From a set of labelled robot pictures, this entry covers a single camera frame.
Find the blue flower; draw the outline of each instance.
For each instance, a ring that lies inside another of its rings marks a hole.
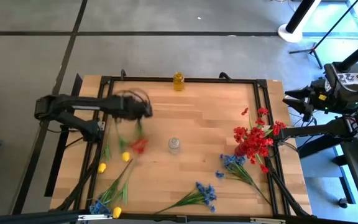
[[[207,193],[209,200],[216,200],[215,189],[211,184],[208,186]]]
[[[196,182],[196,187],[200,193],[203,193],[205,191],[203,184],[200,182]]]
[[[204,198],[204,203],[205,203],[206,205],[209,205],[209,200],[208,200],[208,198]]]
[[[223,160],[223,166],[226,169],[231,169],[232,167],[232,163],[235,161],[236,156],[227,156],[227,155],[223,155],[222,156],[222,160]]]
[[[245,156],[236,156],[236,164],[243,166],[245,162],[246,162]]]
[[[215,176],[217,177],[217,178],[219,178],[219,179],[222,179],[223,177],[224,177],[224,173],[222,173],[222,172],[220,172],[220,171],[216,171],[215,172]]]
[[[209,207],[209,209],[211,210],[211,212],[216,212],[215,205],[211,205],[211,206]]]
[[[110,209],[107,208],[107,206],[103,203],[101,203],[99,200],[96,201],[95,205],[90,205],[89,206],[89,212],[92,215],[97,215],[97,214],[111,214]]]

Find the gray floor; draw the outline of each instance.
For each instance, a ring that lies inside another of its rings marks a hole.
[[[80,0],[0,0],[0,30],[72,30],[80,4]],[[338,16],[344,9],[322,4],[305,29],[328,30],[331,22],[321,23],[321,15]],[[275,32],[292,14],[286,2],[270,0],[92,0],[80,30]],[[339,30],[357,32],[351,18],[344,23]],[[312,56],[289,55],[288,51],[310,48],[318,40],[305,38],[289,44],[279,37],[78,37],[61,93],[70,92],[76,73],[118,75],[122,68],[128,75],[159,77],[176,71],[186,77],[217,77],[224,71],[233,78],[282,80],[286,90],[300,88],[323,73]],[[51,92],[67,43],[68,37],[0,37],[0,138],[4,140],[0,147],[0,215],[9,213],[37,130],[35,100]],[[343,60],[357,48],[358,39],[327,39],[318,53],[323,63],[329,63]],[[43,194],[57,137],[49,133],[45,140],[25,212],[48,209],[49,199]],[[314,214],[350,220],[351,215],[343,215],[350,210],[334,205],[329,210],[320,208],[325,199],[309,186],[327,186],[321,181],[306,180]],[[336,187],[325,190],[335,191]]]

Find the floor tile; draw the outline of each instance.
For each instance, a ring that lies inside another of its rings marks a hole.
[[[279,37],[79,37],[68,64],[64,85],[80,75],[186,77],[282,80],[285,89],[310,84],[323,74],[307,54],[288,54],[305,48]]]
[[[292,14],[271,0],[92,0],[80,30],[276,32]]]
[[[81,0],[0,0],[0,30],[73,30]]]
[[[357,191],[354,191],[356,204],[341,208],[337,201],[345,195],[339,178],[305,178],[305,182],[314,215],[319,218],[358,223]]]
[[[0,37],[0,215],[9,212],[35,138],[35,101],[52,91],[67,42],[67,37]],[[43,204],[57,137],[48,134],[45,140],[28,197],[37,202],[33,210]]]

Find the wooden table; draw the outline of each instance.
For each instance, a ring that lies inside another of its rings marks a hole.
[[[96,97],[100,79],[96,75],[85,76],[80,96]],[[267,83],[274,119],[291,125],[287,106],[282,103],[282,83],[277,80],[268,80]],[[129,180],[129,203],[120,204],[123,212],[153,213],[161,210],[181,199],[199,181],[215,187],[218,197],[214,203],[216,213],[211,213],[205,206],[190,205],[173,208],[163,214],[272,216],[270,205],[252,187],[237,180],[217,179],[214,174],[223,170],[219,155],[232,154],[236,146],[233,128],[249,126],[249,116],[241,116],[241,111],[248,107],[252,122],[256,120],[252,85],[185,83],[185,90],[177,92],[169,82],[131,81],[114,82],[113,92],[129,88],[141,88],[149,94],[154,116],[142,122],[149,145],[145,153],[137,158]],[[91,111],[75,111],[75,115],[83,119],[91,119],[92,114]],[[134,122],[124,121],[119,125],[119,132],[130,139],[134,128]],[[80,136],[80,133],[70,133],[67,143]],[[181,151],[176,155],[168,150],[168,140],[172,137],[181,141]],[[126,165],[121,159],[112,119],[108,121],[104,140],[105,144],[109,144],[111,160],[107,162],[105,173],[97,175],[94,197],[106,190]],[[288,142],[295,145],[293,139]],[[77,184],[85,146],[85,142],[79,142],[66,149],[50,208],[59,206]],[[311,213],[298,153],[288,146],[280,146],[280,155],[287,188],[303,209]],[[269,198],[266,175],[249,162],[244,167]],[[275,191],[278,210],[283,213],[277,186]],[[81,208],[85,206],[86,193],[87,186],[83,191]]]

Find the artificial flower bouquet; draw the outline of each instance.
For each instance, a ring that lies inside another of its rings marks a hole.
[[[245,115],[248,112],[246,108],[241,115]],[[264,165],[261,157],[269,156],[269,146],[273,146],[273,139],[269,138],[270,133],[274,136],[280,133],[280,130],[285,128],[284,123],[276,121],[275,124],[267,130],[262,128],[266,125],[263,117],[268,115],[269,111],[265,108],[258,110],[258,118],[255,121],[256,126],[252,127],[250,122],[249,129],[245,127],[234,128],[234,139],[239,145],[234,150],[236,156],[246,156],[251,164],[258,164],[260,169],[264,173],[268,173],[269,170]]]

